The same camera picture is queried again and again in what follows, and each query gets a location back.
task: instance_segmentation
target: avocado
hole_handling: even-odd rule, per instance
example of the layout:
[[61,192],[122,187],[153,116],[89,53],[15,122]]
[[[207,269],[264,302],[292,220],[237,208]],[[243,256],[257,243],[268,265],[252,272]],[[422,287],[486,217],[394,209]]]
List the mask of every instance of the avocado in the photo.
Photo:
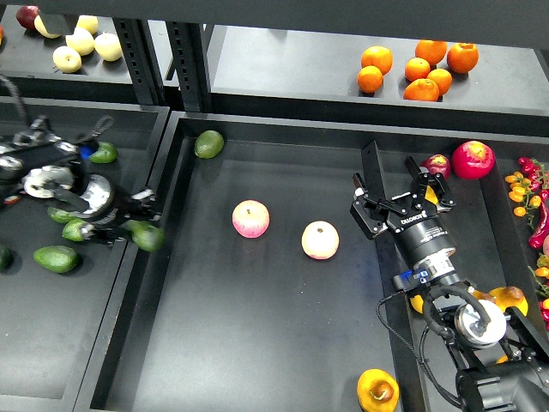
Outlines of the avocado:
[[118,157],[116,146],[109,142],[99,142],[100,147],[88,159],[92,163],[112,163]]
[[57,223],[68,223],[76,218],[70,212],[52,207],[48,208],[48,216]]
[[37,264],[55,273],[74,269],[79,260],[74,249],[62,245],[42,247],[34,252],[33,257]]
[[11,260],[11,251],[6,246],[0,245],[0,270],[6,269]]
[[81,227],[87,223],[82,219],[75,218],[69,221],[63,228],[63,233],[61,234],[65,239],[72,240],[73,242],[82,242],[84,237],[80,231]]
[[148,221],[128,221],[131,239],[144,251],[158,251],[164,243],[164,230]]

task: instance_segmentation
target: black cable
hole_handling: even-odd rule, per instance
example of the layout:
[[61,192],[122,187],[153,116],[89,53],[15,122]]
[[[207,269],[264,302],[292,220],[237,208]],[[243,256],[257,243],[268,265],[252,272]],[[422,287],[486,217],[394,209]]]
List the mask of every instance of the black cable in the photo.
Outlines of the black cable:
[[413,347],[413,345],[410,342],[408,342],[404,337],[402,337],[402,335],[400,333],[398,333],[396,330],[391,328],[391,326],[387,323],[387,321],[383,318],[383,316],[381,316],[381,306],[384,305],[388,300],[393,299],[394,297],[398,296],[399,294],[404,294],[404,292],[402,292],[402,291],[395,292],[395,293],[391,294],[390,296],[387,296],[387,297],[381,299],[377,303],[377,307],[376,307],[377,318],[379,319],[381,324],[385,327],[385,329],[387,329],[394,336],[396,336],[396,338],[398,338],[398,340],[401,341],[404,344],[404,346],[406,346],[408,348],[408,350],[410,352],[412,352],[412,354],[415,357],[416,361],[418,362],[419,366],[421,367],[421,369],[425,373],[426,377],[435,386],[435,389],[438,391],[440,396],[443,397],[443,399],[446,402],[448,402],[450,405],[452,405],[453,407],[460,409],[462,404],[460,403],[459,399],[455,395],[452,395],[450,392],[448,392],[446,389],[444,389],[437,382],[437,380],[435,379],[435,376],[432,374],[431,369],[427,366],[428,360],[425,359],[425,356],[422,353],[422,350],[423,350],[422,349],[422,344],[425,345],[425,336],[427,335],[429,327],[428,326],[425,327],[426,331],[424,330],[424,333],[421,336],[421,339],[423,339],[423,342],[421,340],[419,341],[419,349],[420,349],[421,354],[418,354],[415,351],[415,348]]
[[447,389],[443,388],[437,382],[437,379],[435,378],[435,375],[432,372],[431,367],[429,367],[429,364],[428,364],[429,360],[425,358],[425,340],[427,338],[427,333],[429,333],[429,326],[426,326],[423,329],[423,333],[421,334],[421,338],[419,339],[419,356],[421,358],[420,365],[422,366],[425,372],[425,375],[435,386],[435,389],[440,394],[440,396],[443,397],[446,402],[450,403],[452,406],[459,409],[462,406],[459,398],[456,395],[450,393]]
[[9,94],[11,95],[11,97],[15,99],[15,107],[19,112],[19,117],[21,118],[22,122],[30,127],[30,125],[33,123],[33,120],[29,116],[27,108],[25,107],[25,103],[19,95],[19,90],[17,89],[17,86],[2,75],[0,75],[0,82],[2,82],[2,84],[9,90]]

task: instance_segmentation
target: black tray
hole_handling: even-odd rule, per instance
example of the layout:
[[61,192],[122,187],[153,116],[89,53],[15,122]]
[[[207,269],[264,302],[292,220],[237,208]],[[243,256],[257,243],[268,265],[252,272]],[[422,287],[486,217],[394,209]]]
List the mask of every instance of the black tray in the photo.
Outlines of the black tray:
[[[113,142],[118,160],[92,170],[140,190],[148,181],[167,109],[53,100],[27,100],[33,118],[50,117],[58,136],[72,138],[92,129],[104,114],[115,124],[100,140]],[[24,129],[13,102],[0,98],[0,135]],[[0,275],[0,409],[5,411],[71,411],[106,303],[126,249],[125,242],[79,244],[61,236],[43,204],[23,198],[0,211],[0,243],[14,262]],[[81,263],[69,274],[54,274],[33,261],[33,251],[47,245],[69,245]]]
[[[223,133],[226,147],[197,160],[194,138],[207,129]],[[366,180],[399,194],[411,180],[406,155],[449,154],[472,137],[493,146],[498,166],[482,181],[449,180],[458,201],[444,217],[460,247],[453,262],[482,290],[521,287],[528,316],[544,330],[526,268],[532,254],[522,247],[500,170],[519,153],[549,159],[543,139],[175,112],[160,150],[164,177],[157,169],[153,179],[165,186],[166,247],[137,253],[135,262],[124,257],[75,410],[358,411],[357,379],[371,367],[398,378],[398,410],[446,410],[377,320],[376,303],[392,292],[401,264],[390,236],[368,241],[350,216],[351,177],[364,159]],[[259,239],[232,227],[232,209],[246,198],[271,213]],[[341,237],[328,261],[301,249],[301,233],[315,220],[330,221]],[[502,256],[510,245],[512,256]],[[404,299],[386,316],[415,339],[420,318]],[[430,346],[429,357],[440,358],[435,372],[453,379],[445,348]]]

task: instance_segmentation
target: orange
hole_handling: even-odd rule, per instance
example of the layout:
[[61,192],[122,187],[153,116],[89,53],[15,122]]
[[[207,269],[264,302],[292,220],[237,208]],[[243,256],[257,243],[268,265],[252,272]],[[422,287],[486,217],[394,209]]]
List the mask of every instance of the orange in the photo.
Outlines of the orange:
[[376,66],[381,70],[381,74],[385,76],[389,73],[391,67],[393,67],[393,53],[387,47],[373,45],[362,53],[360,62],[362,63],[362,67]]
[[445,41],[420,40],[415,46],[415,57],[424,58],[431,66],[442,62],[448,45]]
[[404,76],[410,81],[426,79],[431,65],[424,58],[411,58],[404,68]]
[[357,76],[357,83],[364,93],[374,93],[383,84],[383,75],[376,66],[364,67]]
[[468,73],[479,62],[479,49],[473,43],[455,43],[448,50],[446,63],[455,73]]
[[438,94],[441,96],[446,94],[452,85],[452,75],[445,69],[435,69],[427,75],[427,78],[437,84]]
[[404,90],[406,100],[438,100],[438,86],[433,80],[418,79],[411,82]]

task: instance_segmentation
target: robotic arm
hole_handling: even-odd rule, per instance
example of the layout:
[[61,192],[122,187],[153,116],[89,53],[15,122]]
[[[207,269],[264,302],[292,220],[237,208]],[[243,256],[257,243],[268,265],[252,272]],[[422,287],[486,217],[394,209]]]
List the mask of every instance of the robotic arm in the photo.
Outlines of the robotic arm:
[[0,140],[0,200],[19,193],[41,199],[47,206],[86,221],[81,228],[84,239],[108,245],[130,239],[125,222],[160,219],[152,207],[153,191],[145,189],[131,196],[106,176],[88,171],[86,159],[99,147],[97,137],[112,126],[110,116],[69,142],[55,135],[47,117],[31,122],[15,86],[2,76],[0,82],[9,88],[27,124],[11,141]]
[[[449,260],[455,243],[438,218],[455,206],[444,177],[428,173],[409,156],[405,165],[413,177],[410,190],[390,200],[374,197],[355,174],[351,214],[368,239],[386,231],[393,236],[409,271],[393,277],[397,293],[392,296],[423,298],[427,326],[419,344],[421,355],[413,354],[441,396],[462,411],[547,412],[549,342],[516,308],[503,314],[490,301],[471,295],[471,283],[459,277]],[[443,296],[451,299],[439,299]],[[508,329],[518,339],[511,338]],[[454,362],[457,397],[436,382],[426,364],[423,345],[429,330],[444,340]],[[485,365],[477,352],[497,344],[509,360]]]

